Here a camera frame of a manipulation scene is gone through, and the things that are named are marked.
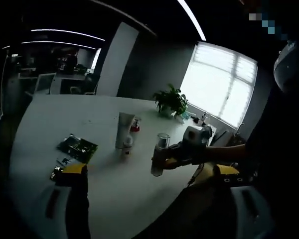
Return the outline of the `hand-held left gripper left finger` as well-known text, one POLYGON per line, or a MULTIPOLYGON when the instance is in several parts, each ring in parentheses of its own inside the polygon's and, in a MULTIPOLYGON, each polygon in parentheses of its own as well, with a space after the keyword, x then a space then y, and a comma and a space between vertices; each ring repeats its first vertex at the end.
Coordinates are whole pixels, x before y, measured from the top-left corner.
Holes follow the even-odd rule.
POLYGON ((56 172, 38 198, 38 234, 42 239, 89 239, 88 170, 56 172))

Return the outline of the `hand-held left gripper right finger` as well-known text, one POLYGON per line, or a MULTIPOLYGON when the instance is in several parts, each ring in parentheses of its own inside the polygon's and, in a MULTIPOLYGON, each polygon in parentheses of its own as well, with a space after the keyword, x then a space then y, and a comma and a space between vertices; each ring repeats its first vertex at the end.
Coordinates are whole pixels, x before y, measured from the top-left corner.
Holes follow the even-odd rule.
POLYGON ((216 165, 217 183, 229 189, 235 206, 235 238, 264 239, 272 232, 275 222, 269 203, 255 188, 254 175, 236 168, 216 165))

